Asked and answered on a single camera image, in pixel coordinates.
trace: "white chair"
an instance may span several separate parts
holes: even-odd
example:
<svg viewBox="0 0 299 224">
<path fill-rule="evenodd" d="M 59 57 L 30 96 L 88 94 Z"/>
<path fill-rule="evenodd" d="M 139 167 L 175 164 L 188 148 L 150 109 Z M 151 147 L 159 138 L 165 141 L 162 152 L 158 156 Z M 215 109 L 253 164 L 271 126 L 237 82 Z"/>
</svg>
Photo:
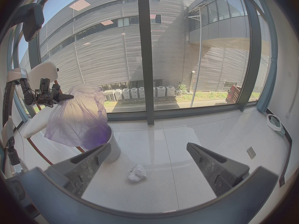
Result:
<svg viewBox="0 0 299 224">
<path fill-rule="evenodd" d="M 28 72 L 28 78 L 29 78 L 29 84 L 32 90 L 39 89 L 40 79 L 41 78 L 48 78 L 50 79 L 50 82 L 54 82 L 57 84 L 58 79 L 58 72 L 56 69 L 56 66 L 53 62 L 44 62 L 36 67 L 34 67 L 32 70 Z M 22 92 L 21 87 L 17 87 L 17 95 L 24 99 L 24 95 Z M 23 137 L 28 140 L 28 142 L 31 144 L 31 146 L 35 149 L 35 151 L 50 165 L 53 163 L 45 157 L 45 155 L 42 154 L 42 152 L 35 146 L 35 144 L 31 140 L 31 136 L 37 134 L 41 130 L 47 127 L 48 119 L 50 117 L 50 114 L 53 110 L 53 108 L 45 107 L 43 109 L 40 108 L 40 106 L 37 106 L 39 109 L 39 112 L 29 121 L 27 126 L 24 129 Z M 84 150 L 81 147 L 77 147 L 79 151 L 82 153 Z"/>
</svg>

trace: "vent grille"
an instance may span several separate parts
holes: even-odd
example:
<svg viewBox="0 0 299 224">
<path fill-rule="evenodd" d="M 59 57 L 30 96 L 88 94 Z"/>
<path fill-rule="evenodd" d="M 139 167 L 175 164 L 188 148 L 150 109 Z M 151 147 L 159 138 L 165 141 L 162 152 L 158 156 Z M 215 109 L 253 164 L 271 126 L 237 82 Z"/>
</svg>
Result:
<svg viewBox="0 0 299 224">
<path fill-rule="evenodd" d="M 18 193 L 18 196 L 19 196 L 19 201 L 23 200 L 25 198 L 26 193 L 25 193 L 25 190 L 24 190 L 21 182 L 19 180 L 13 180 L 11 182 L 17 190 L 17 193 Z"/>
</svg>

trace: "chair backrest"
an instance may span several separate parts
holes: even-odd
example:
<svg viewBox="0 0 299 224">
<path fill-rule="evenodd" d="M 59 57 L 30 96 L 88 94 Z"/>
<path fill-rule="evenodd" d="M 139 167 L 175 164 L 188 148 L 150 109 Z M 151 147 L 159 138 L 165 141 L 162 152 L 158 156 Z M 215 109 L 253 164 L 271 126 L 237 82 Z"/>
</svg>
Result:
<svg viewBox="0 0 299 224">
<path fill-rule="evenodd" d="M 43 62 L 28 72 L 29 84 L 32 90 L 39 89 L 40 79 L 48 78 L 50 83 L 58 79 L 58 72 L 53 62 Z M 20 86 L 17 87 L 17 95 L 24 99 L 23 91 Z"/>
</svg>

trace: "road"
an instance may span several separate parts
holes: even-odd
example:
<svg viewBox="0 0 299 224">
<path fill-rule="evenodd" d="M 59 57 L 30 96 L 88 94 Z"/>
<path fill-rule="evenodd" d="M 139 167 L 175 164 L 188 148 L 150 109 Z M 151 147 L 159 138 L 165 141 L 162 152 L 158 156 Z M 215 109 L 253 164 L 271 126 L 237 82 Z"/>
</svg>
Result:
<svg viewBox="0 0 299 224">
<path fill-rule="evenodd" d="M 190 101 L 179 102 L 172 104 L 158 104 L 154 103 L 154 110 L 170 110 L 170 109 L 182 109 L 189 108 Z M 203 106 L 214 106 L 214 105 L 224 105 L 225 99 L 213 99 L 213 100 L 199 100 L 193 102 L 193 107 L 203 107 Z M 108 106 L 105 107 L 107 113 L 117 113 L 117 112 L 133 112 L 133 111 L 145 111 L 145 104 L 141 105 L 128 105 L 128 106 Z"/>
</svg>

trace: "white wall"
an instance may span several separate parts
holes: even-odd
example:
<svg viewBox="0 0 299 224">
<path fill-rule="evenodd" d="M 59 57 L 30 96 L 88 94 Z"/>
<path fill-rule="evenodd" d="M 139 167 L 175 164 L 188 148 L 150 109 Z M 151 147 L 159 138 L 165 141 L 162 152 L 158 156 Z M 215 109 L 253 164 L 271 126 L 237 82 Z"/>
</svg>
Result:
<svg viewBox="0 0 299 224">
<path fill-rule="evenodd" d="M 281 119 L 293 140 L 285 175 L 287 180 L 299 167 L 299 94 L 295 93 L 299 79 L 299 42 L 278 5 L 273 0 L 266 2 L 272 13 L 278 37 L 277 77 L 268 109 Z M 295 95 L 295 103 L 288 117 Z"/>
<path fill-rule="evenodd" d="M 8 47 L 8 40 L 9 34 L 11 29 L 6 33 L 1 45 L 0 45 L 0 132 L 2 131 L 2 107 L 3 107 L 3 91 L 6 86 L 6 75 L 7 75 L 7 47 Z M 12 107 L 12 118 L 13 123 L 18 126 L 19 123 L 22 121 L 22 118 L 17 110 L 16 104 L 13 102 Z"/>
</svg>

